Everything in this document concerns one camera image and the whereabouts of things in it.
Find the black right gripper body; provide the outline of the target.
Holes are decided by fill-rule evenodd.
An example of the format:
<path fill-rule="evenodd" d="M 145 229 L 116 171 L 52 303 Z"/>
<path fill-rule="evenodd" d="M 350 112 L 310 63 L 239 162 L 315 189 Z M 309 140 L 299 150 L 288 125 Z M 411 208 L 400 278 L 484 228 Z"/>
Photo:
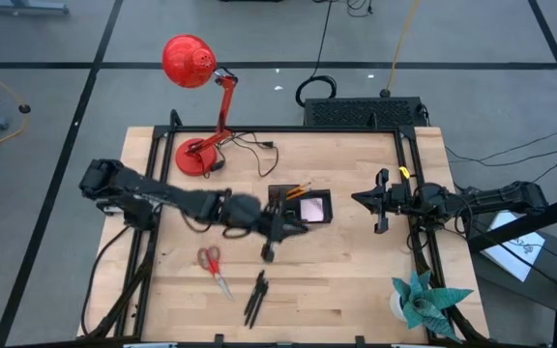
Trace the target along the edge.
<path fill-rule="evenodd" d="M 389 181 L 390 172 L 386 168 L 382 168 L 376 176 L 376 184 L 379 189 L 379 211 L 377 223 L 375 224 L 376 233 L 384 233 L 389 228 L 389 220 L 386 217 L 388 212 L 399 214 L 401 209 L 409 206 L 410 191 L 405 183 L 391 184 L 390 188 L 386 188 Z"/>

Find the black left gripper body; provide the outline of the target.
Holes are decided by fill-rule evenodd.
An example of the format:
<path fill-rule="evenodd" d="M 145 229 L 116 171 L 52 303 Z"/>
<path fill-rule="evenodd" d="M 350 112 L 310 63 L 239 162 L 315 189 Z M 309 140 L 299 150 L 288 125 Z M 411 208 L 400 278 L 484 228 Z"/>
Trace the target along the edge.
<path fill-rule="evenodd" d="M 256 223 L 256 232 L 266 238 L 261 248 L 261 258 L 265 263 L 272 263 L 275 258 L 274 243 L 284 239 L 283 204 L 281 200 L 269 201 L 262 210 Z"/>

